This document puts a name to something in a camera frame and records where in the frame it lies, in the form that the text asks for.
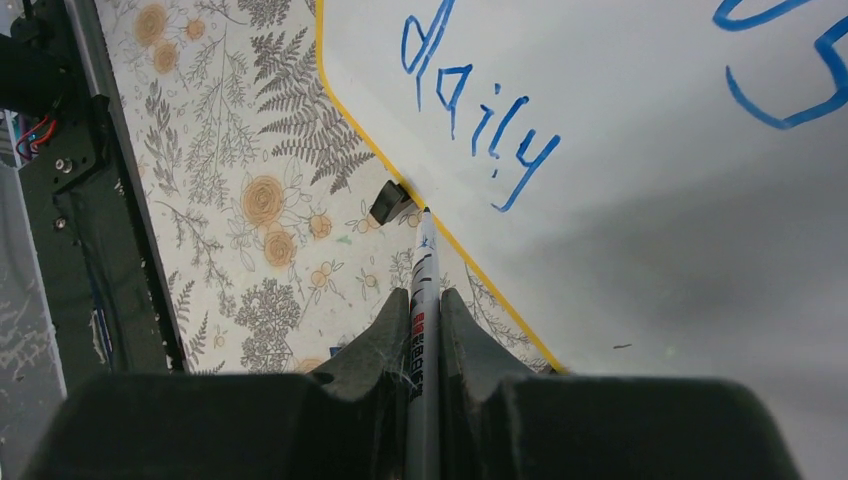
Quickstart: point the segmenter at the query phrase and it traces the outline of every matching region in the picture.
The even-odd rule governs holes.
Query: black clamp
[[[412,197],[409,196],[409,193],[402,186],[389,180],[383,185],[368,213],[374,217],[377,223],[385,225],[412,204]]]

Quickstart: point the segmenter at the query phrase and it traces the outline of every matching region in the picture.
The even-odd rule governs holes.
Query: yellow whiteboard border
[[[365,140],[365,143],[368,144],[368,147],[371,148],[371,151],[373,151],[374,154],[376,154],[377,157],[380,159],[380,161],[383,162],[383,165],[385,165],[389,172],[391,172],[392,176],[395,177],[397,182],[400,183],[400,185],[403,186],[403,188],[407,192],[409,192],[409,195],[412,197],[415,203],[419,207],[423,208],[426,204],[424,203],[424,200],[421,198],[418,192],[411,188],[409,182],[407,182],[397,170],[397,168],[392,165],[388,157],[386,157],[383,151],[380,150],[380,147],[378,147],[377,144],[374,143],[374,140],[372,140],[371,137],[369,137],[368,134],[365,133],[365,130],[363,130],[359,123],[357,123],[353,116],[350,114],[350,112],[348,112],[344,105],[342,105],[342,102],[340,102],[338,97],[336,97],[336,94],[333,93],[333,89],[330,87],[330,82],[327,81],[327,74],[324,73],[324,0],[317,0],[316,2],[315,24],[315,54],[317,59],[316,63],[318,64],[318,74],[321,76],[321,83],[324,84],[324,89],[327,91],[327,95],[330,97],[330,101],[333,102],[333,105],[335,105],[339,112],[342,113],[345,120],[347,120],[347,122],[354,128],[354,130],[356,130],[356,133],[358,133],[359,136],[362,137],[363,140]],[[480,267],[477,265],[477,262],[475,262],[471,258],[471,256],[468,255],[468,252],[466,252],[465,249],[462,248],[459,242],[456,241],[456,238],[454,238],[454,236],[451,235],[448,229],[445,228],[445,225],[441,222],[441,220],[439,220],[438,217],[436,217],[435,215],[433,215],[433,220],[435,220],[436,227],[438,227],[439,231],[442,232],[442,235],[444,235],[444,237],[448,239],[448,242],[450,242],[450,244],[457,251],[457,253],[459,253],[459,256],[462,257],[465,263],[468,264],[468,266],[471,267],[471,270],[474,271],[474,274],[477,275],[477,277],[483,282],[483,284],[486,285],[486,287],[492,292],[495,298],[498,299],[498,302],[500,302],[501,306],[504,307],[507,313],[509,313],[515,323],[518,324],[519,328],[524,331],[525,335],[527,335],[527,338],[529,338],[530,341],[533,342],[533,345],[535,345],[536,348],[539,349],[539,351],[542,353],[548,363],[550,363],[551,366],[554,367],[557,372],[568,373],[569,371],[553,356],[551,351],[548,350],[548,347],[546,347],[545,344],[542,343],[542,341],[533,332],[530,326],[527,325],[524,319],[521,318],[521,315],[519,315],[518,312],[507,301],[506,297],[504,297],[497,289],[497,287],[495,287],[495,284],[493,284],[492,281],[489,280],[489,277],[487,277],[486,274],[483,273],[483,270],[480,269]]]

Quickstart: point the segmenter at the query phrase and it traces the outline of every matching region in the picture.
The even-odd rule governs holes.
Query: marker body
[[[406,480],[439,478],[439,259],[436,228],[428,209],[421,214],[410,285],[409,378]]]

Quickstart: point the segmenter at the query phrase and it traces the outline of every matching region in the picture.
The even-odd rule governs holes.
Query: black metal frame
[[[65,4],[40,0],[11,34],[55,59],[65,78],[46,112],[59,128],[20,180],[68,390],[103,372],[183,370],[137,170],[118,140],[126,126],[116,129],[109,98],[90,93]],[[94,347],[95,332],[104,351]]]

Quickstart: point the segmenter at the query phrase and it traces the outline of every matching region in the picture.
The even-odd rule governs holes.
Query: blue handwritten letter
[[[831,27],[828,31],[819,37],[814,43],[816,51],[824,61],[824,64],[830,70],[830,75],[833,77],[833,83],[836,86],[836,92],[826,101],[814,105],[806,110],[792,114],[786,118],[777,118],[766,113],[742,93],[742,89],[733,78],[733,73],[730,67],[725,70],[727,78],[727,86],[730,89],[730,94],[733,98],[761,122],[771,127],[788,130],[792,127],[801,125],[802,123],[815,120],[841,108],[845,103],[848,103],[848,69],[845,68],[845,62],[838,53],[833,49],[833,44],[848,33],[848,17],[843,18]]]
[[[441,5],[439,5],[439,9],[436,11],[436,16],[433,17],[433,21],[430,23],[427,35],[424,35],[424,30],[421,28],[421,22],[418,21],[418,18],[416,18],[415,15],[407,17],[403,24],[403,36],[400,41],[400,62],[403,65],[403,69],[406,73],[412,74],[416,67],[418,67],[418,63],[421,62],[421,66],[418,68],[418,73],[415,74],[415,88],[417,90],[416,93],[418,96],[419,112],[421,111],[421,77],[423,77],[424,73],[427,71],[430,59],[433,57],[433,54],[436,53],[436,49],[442,41],[442,35],[445,34],[445,27],[447,26],[451,11],[453,10],[453,2],[454,0],[442,0]],[[415,24],[415,30],[418,32],[418,38],[421,39],[421,47],[415,53],[415,57],[413,57],[412,62],[408,62],[406,45],[409,41],[409,27],[413,24]]]
[[[445,110],[451,112],[451,140],[456,140],[454,129],[456,128],[456,102],[459,101],[459,96],[462,94],[462,89],[465,88],[465,81],[468,80],[468,74],[471,73],[473,65],[470,63],[464,67],[440,68],[439,78],[436,80],[436,94],[439,100],[442,101],[442,106]],[[456,82],[456,87],[453,89],[450,100],[445,100],[442,94],[442,79],[445,75],[461,75]]]
[[[486,128],[486,124],[489,123],[489,119],[492,118],[492,115],[495,114],[495,111],[491,108],[480,105],[480,108],[483,109],[483,118],[480,119],[480,123],[477,124],[477,128],[474,130],[474,134],[471,135],[471,156],[477,156],[477,139],[480,138],[480,134],[483,132],[483,129]]]
[[[536,159],[532,162],[528,162],[524,159],[524,154],[527,153],[527,148],[530,146],[530,142],[533,141],[533,137],[535,136],[536,130],[530,129],[530,131],[527,132],[527,136],[524,137],[524,141],[521,142],[521,144],[518,146],[518,152],[516,152],[515,154],[515,157],[518,159],[518,162],[521,163],[521,165],[527,169],[527,171],[524,172],[524,176],[522,176],[521,180],[518,182],[518,186],[515,187],[515,190],[512,191],[512,194],[509,196],[509,199],[507,199],[506,203],[502,207],[499,207],[494,203],[492,204],[492,206],[495,207],[495,209],[501,213],[504,213],[510,208],[512,208],[512,204],[515,203],[515,199],[518,198],[518,194],[520,194],[521,191],[524,190],[524,186],[527,185],[527,181],[530,180],[530,177],[532,177],[533,174],[536,173],[536,170],[540,166],[542,166],[542,162],[544,162],[545,159],[548,158],[548,155],[551,154],[554,148],[559,145],[560,137],[559,135],[554,135],[548,142],[548,144],[545,145],[545,148],[542,149]]]
[[[810,0],[784,0],[769,8],[765,12],[758,13],[757,15],[753,15],[748,18],[741,18],[739,20],[732,20],[728,18],[731,12],[733,12],[733,9],[742,3],[742,1],[743,0],[724,0],[721,2],[721,5],[719,5],[716,9],[715,15],[713,15],[713,22],[718,25],[719,28],[729,32],[747,30],[749,28],[756,27],[757,25],[770,22],[784,13],[800,7]]]
[[[498,125],[498,129],[495,130],[495,136],[492,137],[492,143],[489,144],[489,155],[495,158],[501,158],[501,156],[498,155],[498,152],[495,151],[495,149],[498,148],[498,143],[501,141],[501,135],[503,135],[503,131],[506,129],[506,126],[509,125],[509,122],[512,120],[512,117],[514,117],[515,114],[518,113],[518,109],[529,101],[530,97],[526,95],[523,97],[518,97],[515,102],[513,102],[512,106],[509,107],[509,111],[506,112],[504,118],[501,119],[500,125]]]

